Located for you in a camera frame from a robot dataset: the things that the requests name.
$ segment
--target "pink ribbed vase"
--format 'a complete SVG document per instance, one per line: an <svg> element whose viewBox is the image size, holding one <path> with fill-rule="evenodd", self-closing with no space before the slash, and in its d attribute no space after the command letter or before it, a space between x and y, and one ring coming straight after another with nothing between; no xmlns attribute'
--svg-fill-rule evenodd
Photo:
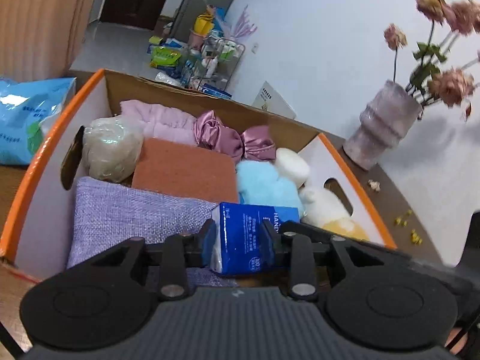
<svg viewBox="0 0 480 360"><path fill-rule="evenodd" d="M421 110L405 89L388 80L360 114L361 126L344 142L343 150L354 163L369 170L386 149L397 147Z"/></svg>

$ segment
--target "gray floor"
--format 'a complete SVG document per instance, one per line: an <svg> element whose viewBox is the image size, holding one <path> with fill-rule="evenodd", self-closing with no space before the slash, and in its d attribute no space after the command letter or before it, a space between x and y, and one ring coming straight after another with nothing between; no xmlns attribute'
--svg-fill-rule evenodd
<svg viewBox="0 0 480 360"><path fill-rule="evenodd" d="M142 28L93 22L87 28L85 42L71 69L107 68L153 80L158 70L149 66L150 55L146 53L152 35L152 31Z"/></svg>

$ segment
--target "blue tissue pack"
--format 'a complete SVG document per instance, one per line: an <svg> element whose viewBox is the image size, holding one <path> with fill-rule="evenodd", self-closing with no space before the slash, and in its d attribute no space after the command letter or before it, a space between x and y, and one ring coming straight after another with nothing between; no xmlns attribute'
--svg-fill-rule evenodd
<svg viewBox="0 0 480 360"><path fill-rule="evenodd" d="M269 220L278 232L286 221L299 221L294 207L220 203L212 210L217 225L210 269L223 275L245 275L265 268L259 250L259 226Z"/></svg>
<svg viewBox="0 0 480 360"><path fill-rule="evenodd" d="M74 94L75 78L21 83L0 78L0 164L28 165Z"/></svg>

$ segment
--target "satin bow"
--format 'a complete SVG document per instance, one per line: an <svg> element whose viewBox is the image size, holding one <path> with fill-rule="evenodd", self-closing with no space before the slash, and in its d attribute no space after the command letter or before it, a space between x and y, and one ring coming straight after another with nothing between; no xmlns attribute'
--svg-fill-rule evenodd
<svg viewBox="0 0 480 360"><path fill-rule="evenodd" d="M197 145L227 154L235 163L242 159L253 161L274 160L275 144L268 133L268 126L254 126L239 134L223 125L215 112L204 112L193 126Z"/></svg>

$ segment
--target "blue box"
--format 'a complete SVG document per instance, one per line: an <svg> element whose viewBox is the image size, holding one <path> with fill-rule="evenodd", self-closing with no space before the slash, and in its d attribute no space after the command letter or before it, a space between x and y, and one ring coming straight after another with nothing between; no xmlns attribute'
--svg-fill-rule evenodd
<svg viewBox="0 0 480 360"><path fill-rule="evenodd" d="M286 221L299 221L294 207L220 203L212 210L217 225L210 269L224 275L243 275L260 271L265 263L260 257L259 225L269 220L278 232Z"/></svg>

